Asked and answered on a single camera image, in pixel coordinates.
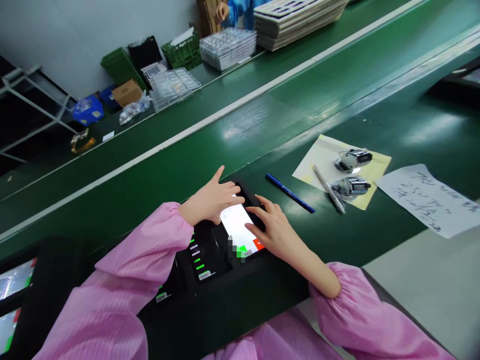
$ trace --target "green plastic bin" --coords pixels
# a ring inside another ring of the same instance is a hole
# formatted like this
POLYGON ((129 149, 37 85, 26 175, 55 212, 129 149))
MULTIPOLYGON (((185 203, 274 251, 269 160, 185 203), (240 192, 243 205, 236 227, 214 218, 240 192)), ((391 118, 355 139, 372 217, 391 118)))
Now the green plastic bin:
POLYGON ((143 90, 147 90, 143 77, 137 72, 129 54, 123 47, 119 47, 108 55, 105 55, 101 59, 100 65, 106 70, 117 86, 133 79, 143 90))
POLYGON ((191 70, 202 63, 200 55, 199 33, 194 31, 193 35, 178 45, 172 46, 170 42, 161 47, 168 64, 172 69, 186 68, 191 70))

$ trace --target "blue pen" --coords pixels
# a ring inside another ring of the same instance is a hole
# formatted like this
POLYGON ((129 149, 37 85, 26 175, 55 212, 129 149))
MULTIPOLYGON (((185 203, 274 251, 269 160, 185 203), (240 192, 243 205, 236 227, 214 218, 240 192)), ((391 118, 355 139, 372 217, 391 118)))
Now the blue pen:
POLYGON ((267 174, 265 177, 268 180, 270 180, 277 188, 279 188, 285 194, 287 194, 289 197, 295 200, 302 208, 307 210, 310 214, 313 214, 315 212, 315 210, 311 206, 309 206, 305 201, 301 200, 297 195, 291 192, 288 188, 286 188, 280 181, 278 181, 272 175, 267 174))

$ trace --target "blue sleeve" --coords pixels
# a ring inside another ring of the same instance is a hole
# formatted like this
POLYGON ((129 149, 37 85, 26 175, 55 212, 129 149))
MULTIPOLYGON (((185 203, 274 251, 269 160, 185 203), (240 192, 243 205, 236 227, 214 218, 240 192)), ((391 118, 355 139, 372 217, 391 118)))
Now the blue sleeve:
POLYGON ((223 28, 234 28, 239 22, 247 9, 250 7, 251 0, 228 0, 228 7, 230 8, 228 17, 222 21, 223 28))

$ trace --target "metal rack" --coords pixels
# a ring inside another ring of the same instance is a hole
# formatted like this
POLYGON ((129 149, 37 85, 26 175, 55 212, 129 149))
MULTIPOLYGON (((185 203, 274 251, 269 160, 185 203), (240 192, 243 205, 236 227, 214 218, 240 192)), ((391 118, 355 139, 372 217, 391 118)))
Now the metal rack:
POLYGON ((2 96, 3 93, 6 93, 6 92, 10 92, 12 93, 13 95, 15 95, 16 97, 22 99, 24 102, 26 102, 27 104, 29 104, 30 106, 34 107, 35 109, 37 109, 38 111, 40 111, 41 113, 45 114, 47 117, 49 117, 51 119, 51 122, 49 122, 48 124, 45 124, 44 126, 30 132, 28 135, 20 138, 19 140, 5 146, 4 148, 0 148, 0 155, 4 156, 4 157, 7 157, 7 158, 10 158, 10 159, 13 159, 13 160, 16 160, 16 161, 19 161, 21 163, 26 163, 26 161, 24 159, 21 159, 19 157, 16 157, 16 156, 13 156, 13 155, 10 155, 8 153, 6 153, 8 150, 12 149, 13 147, 17 146, 18 144, 21 144, 23 143, 25 140, 31 138, 32 136, 38 134, 38 133, 41 133, 43 130, 45 129, 48 129, 49 127, 51 127, 52 125, 55 125, 55 124, 60 124, 62 125, 63 127, 67 128, 68 130, 70 130, 72 133, 74 134, 78 134, 77 131, 75 131, 73 128, 71 128, 70 126, 68 126, 67 124, 65 124, 61 119, 62 119, 62 116, 64 115, 65 113, 65 110, 69 111, 69 112, 72 112, 68 107, 67 107, 67 104, 69 102, 69 100, 71 99, 70 95, 67 95, 65 97, 65 99, 63 101, 59 101, 58 99, 56 99, 54 96, 52 96, 50 93, 48 93, 45 89, 43 89, 42 87, 40 87, 37 83, 35 83, 32 79, 29 78, 29 76, 33 73, 35 73, 37 70, 40 69, 40 66, 37 65, 37 66, 34 66, 33 68, 31 68, 30 70, 25 70, 21 67, 17 67, 15 70, 9 72, 8 74, 6 74, 5 76, 3 76, 1 78, 1 80, 3 81, 3 87, 0 88, 0 97, 2 96), (19 93, 18 91, 16 91, 14 89, 14 87, 18 84, 20 84, 23 80, 27 81, 28 83, 30 83, 32 86, 34 86, 35 88, 37 88, 38 90, 40 90, 43 94, 45 94, 47 97, 49 97, 50 99, 52 99, 57 105, 60 106, 60 109, 57 111, 56 115, 52 115, 51 113, 49 113, 48 111, 46 111, 45 109, 41 108, 40 106, 38 106, 36 103, 34 103, 33 101, 29 100, 28 98, 26 98, 25 96, 23 96, 21 93, 19 93))

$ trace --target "white wall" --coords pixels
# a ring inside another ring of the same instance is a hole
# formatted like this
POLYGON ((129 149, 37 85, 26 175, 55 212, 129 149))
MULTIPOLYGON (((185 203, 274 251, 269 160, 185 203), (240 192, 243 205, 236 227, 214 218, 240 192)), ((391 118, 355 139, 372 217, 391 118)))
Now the white wall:
POLYGON ((160 47, 197 19, 195 0, 0 1, 0 55, 14 66, 41 64, 81 98, 113 84, 104 55, 150 35, 160 47))

